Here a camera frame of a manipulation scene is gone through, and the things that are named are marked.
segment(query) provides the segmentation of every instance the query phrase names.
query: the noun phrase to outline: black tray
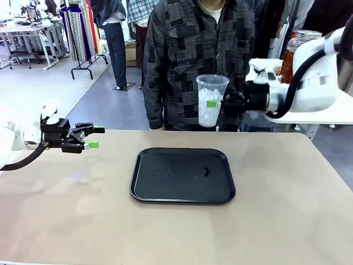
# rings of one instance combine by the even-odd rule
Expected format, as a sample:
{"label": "black tray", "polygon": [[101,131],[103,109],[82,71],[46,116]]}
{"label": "black tray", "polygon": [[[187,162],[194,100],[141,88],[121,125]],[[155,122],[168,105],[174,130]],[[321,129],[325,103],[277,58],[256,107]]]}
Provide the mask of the black tray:
{"label": "black tray", "polygon": [[221,151],[150,148],[137,156],[130,192],[143,202],[224,204],[236,188]]}

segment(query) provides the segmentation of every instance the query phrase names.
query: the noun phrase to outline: clear plastic cup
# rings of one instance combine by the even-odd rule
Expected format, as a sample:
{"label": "clear plastic cup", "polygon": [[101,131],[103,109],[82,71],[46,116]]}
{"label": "clear plastic cup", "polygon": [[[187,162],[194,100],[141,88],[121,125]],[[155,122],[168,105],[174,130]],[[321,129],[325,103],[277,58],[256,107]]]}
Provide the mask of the clear plastic cup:
{"label": "clear plastic cup", "polygon": [[196,81],[199,86],[199,124],[207,128],[214,127],[229,79],[219,75],[202,75]]}

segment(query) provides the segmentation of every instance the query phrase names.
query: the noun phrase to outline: beige table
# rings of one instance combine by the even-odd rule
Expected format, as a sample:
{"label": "beige table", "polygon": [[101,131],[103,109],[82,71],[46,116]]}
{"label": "beige table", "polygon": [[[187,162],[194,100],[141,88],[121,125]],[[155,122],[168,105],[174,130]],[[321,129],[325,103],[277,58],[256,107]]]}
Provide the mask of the beige table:
{"label": "beige table", "polygon": [[[81,155],[46,151],[0,176],[0,259],[57,264],[353,264],[353,193],[301,134],[108,131]],[[141,204],[148,147],[223,151],[223,206]]]}

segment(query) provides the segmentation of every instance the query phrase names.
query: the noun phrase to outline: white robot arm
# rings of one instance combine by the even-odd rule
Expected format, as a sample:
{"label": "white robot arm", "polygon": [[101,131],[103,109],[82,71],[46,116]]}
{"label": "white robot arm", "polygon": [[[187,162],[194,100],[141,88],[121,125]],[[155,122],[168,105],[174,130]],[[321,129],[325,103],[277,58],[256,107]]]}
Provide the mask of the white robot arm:
{"label": "white robot arm", "polygon": [[254,70],[258,77],[247,82],[244,89],[231,91],[222,102],[226,115],[240,110],[262,110],[269,117],[279,119],[288,111],[317,112],[329,108],[338,96],[337,54],[353,61],[353,16],[346,27],[324,38],[300,46],[294,55],[293,80],[284,88],[269,85],[261,61]]}
{"label": "white robot arm", "polygon": [[[33,162],[45,149],[61,148],[62,152],[81,153],[85,149],[98,148],[96,141],[85,141],[85,136],[105,133],[104,127],[92,123],[76,124],[70,128],[67,119],[57,116],[57,102],[50,101],[44,108],[40,122],[35,121],[22,127],[11,121],[0,120],[0,171],[20,169]],[[12,151],[34,150],[27,158],[9,164]]]}

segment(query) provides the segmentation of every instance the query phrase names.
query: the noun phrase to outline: metal stand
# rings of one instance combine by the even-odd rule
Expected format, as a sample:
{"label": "metal stand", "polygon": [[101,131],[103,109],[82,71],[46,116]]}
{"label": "metal stand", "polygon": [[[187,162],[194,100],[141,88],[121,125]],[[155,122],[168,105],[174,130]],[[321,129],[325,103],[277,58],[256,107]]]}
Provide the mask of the metal stand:
{"label": "metal stand", "polygon": [[96,62],[96,60],[98,60],[100,57],[102,57],[102,58],[104,59],[106,65],[108,64],[108,61],[106,60],[106,56],[105,56],[104,54],[102,54],[102,55],[97,55],[97,57],[98,57],[98,58],[95,58],[94,61],[92,61],[92,60],[88,61],[89,65],[88,65],[87,67],[82,67],[82,65],[83,65],[86,61],[84,61],[84,62],[78,61],[78,66],[75,67],[75,68],[73,68],[73,69],[71,69],[72,79],[75,80],[75,76],[73,75],[73,70],[88,70],[88,71],[89,71],[89,74],[90,74],[90,79],[93,80],[92,71],[91,71],[91,69],[89,69],[89,67],[90,67],[92,64],[94,64],[94,63]]}

